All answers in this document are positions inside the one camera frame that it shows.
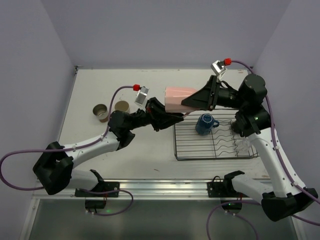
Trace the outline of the pink hexagonal mug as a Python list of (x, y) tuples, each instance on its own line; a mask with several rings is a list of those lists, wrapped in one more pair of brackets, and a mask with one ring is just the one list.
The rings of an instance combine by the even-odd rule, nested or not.
[(182, 101), (194, 94), (197, 90), (191, 87), (166, 87), (164, 96), (164, 106), (166, 113), (190, 114), (198, 111), (199, 108), (182, 105)]

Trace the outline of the blue hexagonal mug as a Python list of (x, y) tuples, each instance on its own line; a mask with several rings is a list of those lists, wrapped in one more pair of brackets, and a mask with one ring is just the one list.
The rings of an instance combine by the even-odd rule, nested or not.
[(211, 114), (205, 113), (198, 118), (195, 125), (195, 131), (201, 136), (206, 136), (211, 133), (212, 129), (219, 126), (220, 123), (218, 120), (214, 119)]

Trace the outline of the beige tall cup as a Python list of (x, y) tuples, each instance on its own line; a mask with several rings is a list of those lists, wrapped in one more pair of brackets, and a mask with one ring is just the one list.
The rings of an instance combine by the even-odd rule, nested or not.
[(120, 100), (115, 103), (114, 110), (125, 112), (125, 113), (130, 113), (130, 104), (125, 100)]

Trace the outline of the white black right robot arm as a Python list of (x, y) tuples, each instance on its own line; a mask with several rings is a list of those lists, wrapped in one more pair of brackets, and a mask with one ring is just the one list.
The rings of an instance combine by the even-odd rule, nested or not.
[(267, 96), (265, 80), (251, 73), (237, 90), (223, 84), (212, 75), (203, 88), (184, 98), (181, 104), (203, 111), (211, 111), (216, 106), (236, 109), (231, 128), (248, 138), (271, 180), (268, 186), (238, 170), (224, 176), (225, 191), (252, 198), (274, 222), (305, 210), (318, 200), (318, 193), (314, 188), (306, 187), (284, 153), (271, 111), (262, 105)]

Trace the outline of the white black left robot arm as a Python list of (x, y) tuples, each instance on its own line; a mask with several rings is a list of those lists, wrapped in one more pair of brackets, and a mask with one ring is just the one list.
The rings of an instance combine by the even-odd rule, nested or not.
[(81, 171), (82, 163), (109, 152), (127, 147), (135, 138), (132, 130), (151, 125), (158, 132), (184, 120), (183, 113), (166, 112), (165, 106), (155, 97), (150, 98), (145, 109), (134, 113), (115, 110), (108, 120), (107, 133), (74, 145), (50, 143), (33, 167), (33, 172), (48, 195), (66, 188), (99, 191), (103, 178), (96, 170)]

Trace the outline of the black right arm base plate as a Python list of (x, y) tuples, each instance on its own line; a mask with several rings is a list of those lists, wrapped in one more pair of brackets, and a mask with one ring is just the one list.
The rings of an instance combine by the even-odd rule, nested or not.
[(235, 191), (230, 178), (221, 179), (218, 176), (206, 183), (207, 195), (209, 198), (248, 198), (242, 192)]

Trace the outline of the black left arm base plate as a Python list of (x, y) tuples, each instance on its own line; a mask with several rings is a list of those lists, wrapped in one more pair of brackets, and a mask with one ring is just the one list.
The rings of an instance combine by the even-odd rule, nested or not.
[[(115, 191), (120, 188), (120, 183), (118, 181), (105, 181), (104, 183), (100, 182), (98, 183), (97, 186), (95, 186), (91, 191), (95, 193), (100, 193), (100, 192), (110, 192), (110, 191)], [(118, 192), (112, 192), (112, 193), (107, 193), (104, 196), (106, 198), (117, 198), (119, 195)], [(75, 197), (82, 197), (82, 198), (98, 198), (102, 197), (103, 195), (97, 195), (97, 194), (91, 194), (85, 191), (82, 191), (80, 189), (75, 190)]]

